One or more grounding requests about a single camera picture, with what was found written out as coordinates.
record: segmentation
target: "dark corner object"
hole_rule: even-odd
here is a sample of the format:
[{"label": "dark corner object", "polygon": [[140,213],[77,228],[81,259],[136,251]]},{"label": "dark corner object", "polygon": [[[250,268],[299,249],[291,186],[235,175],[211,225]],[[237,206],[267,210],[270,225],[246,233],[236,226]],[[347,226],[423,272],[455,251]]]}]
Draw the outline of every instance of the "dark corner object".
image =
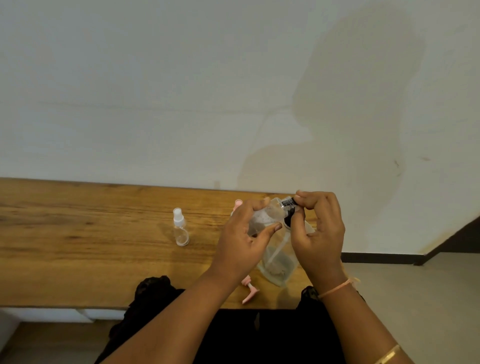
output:
[{"label": "dark corner object", "polygon": [[422,266],[438,253],[480,253],[480,217],[465,225],[431,252],[421,254],[342,253],[344,263],[413,264]]}]

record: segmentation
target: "hand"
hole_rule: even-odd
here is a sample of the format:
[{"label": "hand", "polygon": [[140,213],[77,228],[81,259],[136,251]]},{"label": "hand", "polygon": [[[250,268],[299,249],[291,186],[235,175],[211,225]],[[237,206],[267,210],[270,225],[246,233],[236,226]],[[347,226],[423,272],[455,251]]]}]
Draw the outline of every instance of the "hand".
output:
[{"label": "hand", "polygon": [[253,212],[266,207],[269,202],[268,197],[262,201],[245,201],[235,210],[220,235],[210,271],[226,279],[233,287],[255,268],[270,238],[282,227],[282,224],[276,223],[267,226],[256,238],[247,235]]},{"label": "hand", "polygon": [[[346,280],[340,260],[345,234],[340,205],[332,192],[297,191],[294,199],[299,207],[291,220],[293,250],[310,281],[320,286],[316,286],[318,290],[325,291]],[[314,233],[305,231],[304,208],[315,210]]]}]

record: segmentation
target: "forearm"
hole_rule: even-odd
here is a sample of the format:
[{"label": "forearm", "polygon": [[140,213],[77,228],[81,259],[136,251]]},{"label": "forearm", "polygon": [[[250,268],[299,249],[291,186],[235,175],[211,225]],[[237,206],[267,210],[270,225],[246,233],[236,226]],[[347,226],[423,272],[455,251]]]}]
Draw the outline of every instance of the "forearm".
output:
[{"label": "forearm", "polygon": [[104,363],[191,363],[213,316],[234,289],[206,271]]},{"label": "forearm", "polygon": [[[321,294],[345,282],[347,277],[337,271],[324,280],[313,280]],[[351,284],[325,296],[322,301],[335,325],[348,364],[373,364],[397,344]],[[412,363],[402,351],[389,361],[389,364]]]}]

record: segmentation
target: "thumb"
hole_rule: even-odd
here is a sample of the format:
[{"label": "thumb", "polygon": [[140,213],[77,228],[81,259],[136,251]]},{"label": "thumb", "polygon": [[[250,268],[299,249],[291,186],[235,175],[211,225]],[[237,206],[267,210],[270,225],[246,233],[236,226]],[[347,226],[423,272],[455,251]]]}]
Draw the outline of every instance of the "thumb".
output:
[{"label": "thumb", "polygon": [[305,210],[302,207],[295,207],[295,213],[292,216],[290,225],[293,244],[302,242],[308,238],[307,232],[305,231]]},{"label": "thumb", "polygon": [[278,231],[281,228],[282,224],[279,222],[277,224],[267,226],[257,235],[257,238],[255,239],[255,247],[257,247],[257,249],[261,249],[262,251],[265,250],[275,231]]}]

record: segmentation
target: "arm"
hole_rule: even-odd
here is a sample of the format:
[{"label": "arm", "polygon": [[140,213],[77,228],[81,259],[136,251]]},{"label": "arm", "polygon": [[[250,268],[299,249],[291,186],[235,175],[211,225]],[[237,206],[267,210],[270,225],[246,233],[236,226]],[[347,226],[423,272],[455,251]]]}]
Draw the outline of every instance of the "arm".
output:
[{"label": "arm", "polygon": [[[292,217],[292,245],[310,281],[322,294],[347,280],[340,261],[345,234],[340,205],[333,193],[298,191],[294,198],[302,208],[297,208]],[[315,233],[305,232],[303,207],[315,210]],[[348,364],[374,364],[397,344],[351,284],[330,293],[322,301],[335,325]],[[413,364],[402,350],[388,363]]]},{"label": "arm", "polygon": [[191,363],[202,338],[222,303],[260,261],[281,224],[247,235],[253,212],[269,199],[246,201],[226,223],[210,268],[175,301],[133,335],[104,364]]}]

